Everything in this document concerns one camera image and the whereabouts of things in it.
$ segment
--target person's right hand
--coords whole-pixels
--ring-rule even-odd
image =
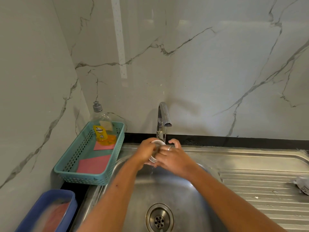
[[[168,142],[174,143],[175,148],[167,145],[161,146],[159,152],[155,156],[158,161],[155,163],[155,166],[161,166],[188,180],[190,173],[199,167],[198,164],[183,151],[178,140],[172,139]]]

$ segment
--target white cup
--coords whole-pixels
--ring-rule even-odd
[[[159,148],[160,146],[165,145],[164,141],[161,140],[154,140],[152,141],[152,143],[154,143],[156,145],[156,149],[153,151],[152,155],[150,156],[149,160],[153,163],[156,163],[157,160],[155,158],[155,155],[159,152]]]

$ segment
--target dish soap bottle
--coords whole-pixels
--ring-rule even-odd
[[[107,114],[103,112],[102,105],[98,101],[93,102],[93,111],[90,120],[98,124],[93,126],[96,140],[98,142],[114,142],[116,136],[113,135],[113,124]]]

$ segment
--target crumpled plastic bag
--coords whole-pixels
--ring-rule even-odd
[[[293,181],[306,195],[309,195],[309,175],[299,176]]]

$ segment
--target white marble tile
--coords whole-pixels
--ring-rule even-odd
[[[53,1],[88,108],[128,132],[166,101],[168,133],[309,138],[309,0]]]
[[[53,167],[89,111],[52,0],[0,5],[0,224],[14,231],[44,191],[62,185]]]

